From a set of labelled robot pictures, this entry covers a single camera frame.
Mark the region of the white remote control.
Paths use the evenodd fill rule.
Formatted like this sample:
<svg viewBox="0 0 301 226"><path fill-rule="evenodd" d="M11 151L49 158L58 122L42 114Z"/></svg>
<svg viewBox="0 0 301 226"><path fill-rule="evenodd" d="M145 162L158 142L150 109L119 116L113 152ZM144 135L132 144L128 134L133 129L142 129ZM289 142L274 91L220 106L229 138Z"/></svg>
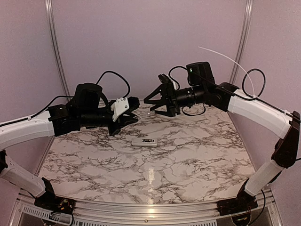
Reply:
<svg viewBox="0 0 301 226"><path fill-rule="evenodd" d="M158 140L156 138L133 138L132 146L140 146L140 147L157 147Z"/></svg>

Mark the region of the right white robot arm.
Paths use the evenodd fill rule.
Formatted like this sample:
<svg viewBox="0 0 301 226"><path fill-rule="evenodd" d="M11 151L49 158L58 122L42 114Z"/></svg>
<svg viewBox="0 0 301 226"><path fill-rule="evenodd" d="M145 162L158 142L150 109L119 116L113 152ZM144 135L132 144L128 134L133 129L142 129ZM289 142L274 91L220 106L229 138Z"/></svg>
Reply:
<svg viewBox="0 0 301 226"><path fill-rule="evenodd" d="M175 90L168 76L159 75L161 85L143 100L144 103L152 104L152 111L168 117L175 117L180 113L180 108L194 104L214 106L244 116L279 138L271 160L243 184L233 200L233 207L243 211L262 188L274 181L284 169L295 164L300 137L300 114L296 111L288 113L257 97L251 98L230 83L217 85L208 62L189 64L186 70L190 87Z"/></svg>

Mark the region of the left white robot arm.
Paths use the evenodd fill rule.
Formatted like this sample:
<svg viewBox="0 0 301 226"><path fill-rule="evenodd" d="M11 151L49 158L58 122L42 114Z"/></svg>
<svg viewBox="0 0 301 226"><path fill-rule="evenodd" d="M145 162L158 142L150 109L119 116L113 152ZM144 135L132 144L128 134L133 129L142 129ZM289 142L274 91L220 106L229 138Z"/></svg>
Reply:
<svg viewBox="0 0 301 226"><path fill-rule="evenodd" d="M5 149L41 137L58 137L81 128L107 127L110 136L138 119L132 112L140 105L137 97L108 101L101 86L83 83L66 104L54 105L32 116L8 121L0 126L0 177L40 198L48 209L59 206L51 183L14 162Z"/></svg>

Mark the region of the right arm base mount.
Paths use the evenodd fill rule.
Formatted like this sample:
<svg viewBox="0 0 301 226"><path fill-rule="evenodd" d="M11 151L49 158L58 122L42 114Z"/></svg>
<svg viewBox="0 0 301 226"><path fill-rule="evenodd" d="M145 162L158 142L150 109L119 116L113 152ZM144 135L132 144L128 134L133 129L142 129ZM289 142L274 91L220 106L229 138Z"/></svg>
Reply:
<svg viewBox="0 0 301 226"><path fill-rule="evenodd" d="M217 209L221 216L250 211L251 209L258 207L255 196L251 196L245 192L247 182L248 180L244 182L235 198L220 200L217 202Z"/></svg>

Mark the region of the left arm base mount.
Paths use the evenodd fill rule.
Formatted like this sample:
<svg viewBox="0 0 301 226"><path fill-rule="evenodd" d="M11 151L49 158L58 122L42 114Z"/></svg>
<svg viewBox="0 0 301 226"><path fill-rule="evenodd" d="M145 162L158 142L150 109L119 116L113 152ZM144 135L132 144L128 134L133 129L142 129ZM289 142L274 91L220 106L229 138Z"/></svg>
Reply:
<svg viewBox="0 0 301 226"><path fill-rule="evenodd" d="M56 213L72 214L75 200L71 198L57 196L49 180L42 178L45 189L44 193L38 197L35 197L34 205L51 210Z"/></svg>

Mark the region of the clear handled screwdriver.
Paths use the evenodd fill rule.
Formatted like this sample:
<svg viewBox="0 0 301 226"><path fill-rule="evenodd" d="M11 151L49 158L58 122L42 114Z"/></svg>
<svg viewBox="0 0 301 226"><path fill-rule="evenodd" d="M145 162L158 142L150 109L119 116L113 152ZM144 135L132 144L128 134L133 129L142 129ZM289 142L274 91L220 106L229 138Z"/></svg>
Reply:
<svg viewBox="0 0 301 226"><path fill-rule="evenodd" d="M150 116L152 116L152 115L154 115L155 114L155 111L150 111L150 112L140 112L138 115L137 115L137 117L139 118L139 119L141 119L141 118L145 118L145 117L150 117Z"/></svg>

